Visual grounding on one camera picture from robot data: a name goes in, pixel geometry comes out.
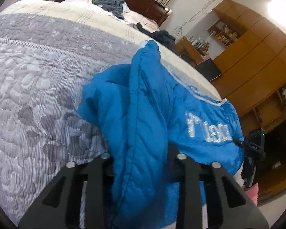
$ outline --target quilted bedspread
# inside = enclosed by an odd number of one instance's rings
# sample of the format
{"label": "quilted bedspread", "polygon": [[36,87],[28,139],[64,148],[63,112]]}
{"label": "quilted bedspread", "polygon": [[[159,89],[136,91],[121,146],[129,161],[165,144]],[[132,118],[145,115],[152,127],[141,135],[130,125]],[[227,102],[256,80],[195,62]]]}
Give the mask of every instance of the quilted bedspread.
{"label": "quilted bedspread", "polygon": [[[76,112],[82,86],[111,65],[130,63],[148,39],[68,4],[21,1],[0,14],[0,206],[16,225],[67,161],[81,164],[106,151],[100,130]],[[220,98],[187,63],[160,51],[182,84]]]}

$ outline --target white bedsheet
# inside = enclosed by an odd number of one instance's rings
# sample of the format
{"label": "white bedsheet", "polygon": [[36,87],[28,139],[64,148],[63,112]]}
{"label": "white bedsheet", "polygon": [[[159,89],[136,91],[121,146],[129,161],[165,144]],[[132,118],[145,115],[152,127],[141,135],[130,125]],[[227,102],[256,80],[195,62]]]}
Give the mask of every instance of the white bedsheet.
{"label": "white bedsheet", "polygon": [[[45,15],[75,21],[77,23],[101,29],[107,33],[111,33],[122,39],[128,40],[138,46],[142,41],[151,40],[147,35],[119,22],[118,20],[109,18],[100,13],[92,13],[91,10],[85,7],[73,6],[68,3],[57,3],[42,0],[22,0],[9,6],[0,14],[13,13]],[[162,59],[174,65],[192,80],[195,80],[200,86],[204,87],[209,93],[211,93],[214,98],[221,100],[221,97],[214,86],[212,86],[212,84],[206,80],[203,75],[192,68],[187,62],[160,44],[159,50],[161,52]]]}
{"label": "white bedsheet", "polygon": [[95,11],[96,13],[103,14],[105,16],[113,18],[126,25],[141,23],[142,27],[150,31],[151,33],[159,31],[159,25],[155,21],[150,20],[137,12],[134,12],[132,10],[126,13],[124,12],[123,16],[125,17],[125,19],[121,20],[116,18],[111,12],[105,11],[100,6],[94,5],[92,1],[93,0],[65,0],[63,1],[63,3],[68,3],[71,4],[72,6],[86,8],[88,10]]}

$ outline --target white piping trim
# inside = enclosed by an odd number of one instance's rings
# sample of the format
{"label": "white piping trim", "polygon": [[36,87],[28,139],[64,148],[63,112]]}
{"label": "white piping trim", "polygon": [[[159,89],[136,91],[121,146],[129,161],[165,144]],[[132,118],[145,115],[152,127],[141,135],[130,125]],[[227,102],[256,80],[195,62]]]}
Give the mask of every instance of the white piping trim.
{"label": "white piping trim", "polygon": [[77,61],[83,61],[83,62],[95,61],[93,59],[90,59],[89,57],[82,56],[82,55],[77,54],[77,53],[72,53],[72,52],[61,50],[61,49],[58,49],[55,47],[50,47],[50,46],[41,45],[41,44],[37,44],[37,43],[31,43],[31,42],[22,41],[22,40],[11,40],[11,39],[7,39],[7,38],[0,38],[0,43],[1,44],[10,44],[10,45],[29,47],[29,48],[39,49],[42,51],[56,52],[58,54],[66,56],[67,58],[72,58],[72,59],[75,59]]}
{"label": "white piping trim", "polygon": [[172,74],[168,69],[167,71],[172,75],[172,77],[178,82],[180,83],[184,88],[186,88],[196,99],[198,100],[201,100],[201,101],[204,101],[208,104],[211,104],[211,105],[214,105],[214,106],[221,106],[223,105],[227,99],[223,99],[220,101],[220,103],[215,103],[215,102],[212,102],[212,101],[209,101],[208,99],[205,99],[203,97],[201,97],[199,94],[197,94],[196,92],[194,92],[192,89],[190,89],[184,82],[182,82],[180,79],[178,79],[174,74]]}

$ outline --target wooden cabinet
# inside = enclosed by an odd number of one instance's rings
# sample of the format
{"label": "wooden cabinet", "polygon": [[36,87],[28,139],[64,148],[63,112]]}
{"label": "wooden cabinet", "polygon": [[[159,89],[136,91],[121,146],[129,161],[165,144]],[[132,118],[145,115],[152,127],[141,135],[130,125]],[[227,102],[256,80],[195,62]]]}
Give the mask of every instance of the wooden cabinet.
{"label": "wooden cabinet", "polygon": [[226,97],[261,71],[274,57],[275,53],[261,42],[212,84],[222,97]]}
{"label": "wooden cabinet", "polygon": [[250,29],[254,24],[256,24],[262,16],[251,9],[247,9],[236,21],[243,25],[246,29]]}
{"label": "wooden cabinet", "polygon": [[261,18],[250,28],[250,30],[261,39],[266,38],[273,29],[275,29],[275,25],[266,18]]}
{"label": "wooden cabinet", "polygon": [[214,63],[224,73],[253,50],[261,40],[261,38],[248,30],[228,49],[215,58]]}
{"label": "wooden cabinet", "polygon": [[278,54],[286,46],[286,35],[278,28],[275,28],[265,39],[264,42]]}
{"label": "wooden cabinet", "polygon": [[259,180],[259,200],[272,196],[286,188],[286,159],[277,169],[262,173]]}
{"label": "wooden cabinet", "polygon": [[266,18],[234,1],[215,7],[221,20],[244,34],[214,63],[222,75],[212,81],[235,107],[244,134],[272,130],[286,116],[280,89],[286,86],[286,35]]}
{"label": "wooden cabinet", "polygon": [[286,66],[276,57],[245,84],[227,96],[239,116],[264,101],[286,82]]}

